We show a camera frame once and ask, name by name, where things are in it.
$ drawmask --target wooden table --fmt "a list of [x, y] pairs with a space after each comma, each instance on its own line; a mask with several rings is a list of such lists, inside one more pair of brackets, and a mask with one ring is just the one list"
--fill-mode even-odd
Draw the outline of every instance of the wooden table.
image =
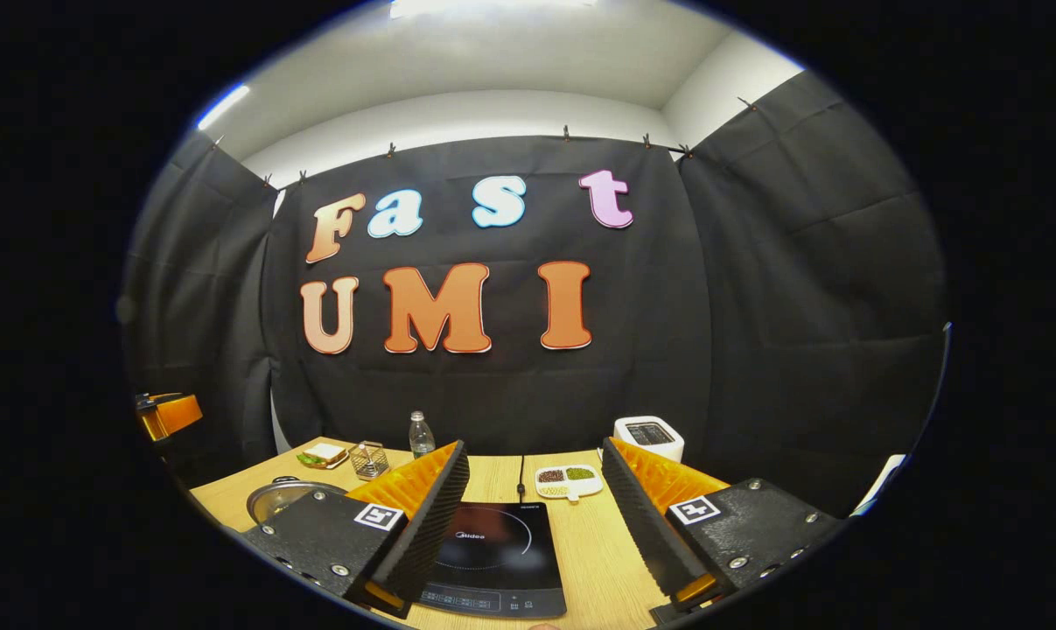
[[[256, 463], [250, 469], [227, 476], [191, 492], [196, 501], [235, 531], [251, 530], [256, 522], [247, 515], [247, 496], [253, 490], [271, 482], [277, 476], [293, 475], [299, 479], [329, 483], [342, 490], [354, 490], [360, 483], [353, 466], [341, 463], [335, 470], [316, 470], [301, 465], [295, 458], [313, 443], [326, 442], [348, 447], [352, 443], [317, 438], [286, 454]], [[388, 451], [393, 469], [412, 461], [406, 451]], [[547, 502], [551, 535], [554, 538], [559, 574], [563, 577], [567, 613], [548, 619], [471, 617], [413, 605], [403, 623], [417, 628], [463, 628], [479, 630], [524, 630], [539, 623], [551, 623], [563, 630], [644, 629], [655, 626], [648, 610], [666, 605], [668, 599], [644, 567], [636, 543], [620, 517], [609, 485], [583, 497], [578, 503], [566, 499], [545, 499], [535, 494], [532, 474], [543, 466], [564, 466], [586, 463], [601, 472], [601, 459], [596, 451], [576, 454], [528, 455], [524, 462], [524, 501]], [[469, 455], [469, 484], [463, 501], [515, 503], [520, 478], [520, 456]]]

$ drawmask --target metal pot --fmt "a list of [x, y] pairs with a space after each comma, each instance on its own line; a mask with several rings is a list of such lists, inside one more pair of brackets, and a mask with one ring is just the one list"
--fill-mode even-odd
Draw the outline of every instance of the metal pot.
[[271, 483], [256, 490], [247, 497], [247, 513], [259, 526], [279, 512], [286, 510], [287, 505], [297, 499], [316, 491], [338, 494], [342, 497], [344, 495], [343, 490], [328, 483], [301, 481], [297, 476], [277, 476], [277, 478], [271, 479]]

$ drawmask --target letter s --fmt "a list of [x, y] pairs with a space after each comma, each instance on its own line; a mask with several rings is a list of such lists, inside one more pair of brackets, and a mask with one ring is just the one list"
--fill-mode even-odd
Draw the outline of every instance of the letter s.
[[524, 179], [514, 175], [487, 176], [472, 188], [472, 222], [480, 228], [512, 226], [524, 215], [523, 195], [528, 191]]

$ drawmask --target white toaster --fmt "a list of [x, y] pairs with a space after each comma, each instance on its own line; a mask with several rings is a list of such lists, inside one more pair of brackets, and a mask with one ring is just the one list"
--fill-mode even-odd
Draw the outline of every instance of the white toaster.
[[644, 451], [663, 455], [673, 462], [683, 459], [683, 438], [656, 416], [619, 418], [612, 423], [612, 436]]

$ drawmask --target orange letter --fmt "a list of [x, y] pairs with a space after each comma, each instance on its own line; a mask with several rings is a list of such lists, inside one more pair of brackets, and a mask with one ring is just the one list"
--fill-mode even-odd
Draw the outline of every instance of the orange letter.
[[461, 354], [488, 351], [492, 340], [485, 336], [480, 311], [480, 284], [485, 279], [488, 267], [484, 264], [455, 264], [438, 290], [438, 299], [433, 299], [415, 267], [386, 271], [384, 284], [391, 287], [391, 338], [384, 342], [385, 350], [404, 355], [419, 347], [411, 336], [411, 324], [415, 324], [422, 345], [435, 350], [449, 322], [451, 333], [442, 347]]
[[321, 326], [321, 295], [324, 283], [306, 283], [299, 292], [303, 294], [303, 331], [306, 341], [321, 355], [339, 355], [353, 340], [353, 291], [360, 281], [344, 276], [333, 282], [337, 291], [337, 331], [326, 335]]
[[583, 327], [583, 280], [589, 274], [589, 267], [566, 260], [539, 268], [547, 280], [547, 331], [539, 340], [548, 350], [586, 347], [593, 339]]
[[314, 247], [306, 254], [306, 263], [315, 264], [320, 260], [328, 259], [340, 251], [340, 244], [333, 235], [335, 233], [341, 238], [347, 234], [348, 228], [353, 227], [353, 212], [364, 207], [364, 193], [357, 192], [351, 197], [344, 197], [339, 203], [323, 205], [314, 217], [317, 218], [317, 226], [314, 228]]

